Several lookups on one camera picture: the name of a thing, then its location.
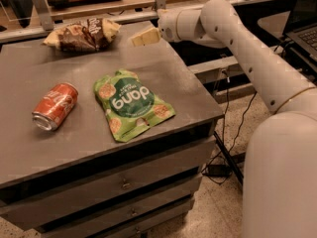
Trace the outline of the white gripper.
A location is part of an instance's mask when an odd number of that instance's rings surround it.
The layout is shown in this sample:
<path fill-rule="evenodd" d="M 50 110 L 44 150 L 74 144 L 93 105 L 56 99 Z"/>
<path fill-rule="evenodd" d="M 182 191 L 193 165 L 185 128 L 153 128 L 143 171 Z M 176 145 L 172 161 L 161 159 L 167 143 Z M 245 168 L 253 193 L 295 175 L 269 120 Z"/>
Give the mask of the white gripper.
<path fill-rule="evenodd" d="M 177 33 L 179 13 L 180 11 L 177 9 L 158 9 L 158 28 L 151 27 L 138 32 L 131 38 L 133 46 L 139 47 L 155 44 L 160 40 L 160 34 L 168 42 L 180 42 L 181 38 Z"/>

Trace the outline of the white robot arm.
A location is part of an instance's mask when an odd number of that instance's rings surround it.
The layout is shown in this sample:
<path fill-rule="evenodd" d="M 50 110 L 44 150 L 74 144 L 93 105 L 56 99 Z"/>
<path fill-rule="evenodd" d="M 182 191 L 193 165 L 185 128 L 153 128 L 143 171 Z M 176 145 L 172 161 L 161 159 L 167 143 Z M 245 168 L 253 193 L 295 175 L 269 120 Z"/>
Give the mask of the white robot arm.
<path fill-rule="evenodd" d="M 317 87 L 242 23 L 226 0 L 161 10 L 135 46 L 192 41 L 226 47 L 270 112 L 246 152 L 242 238 L 317 238 Z"/>

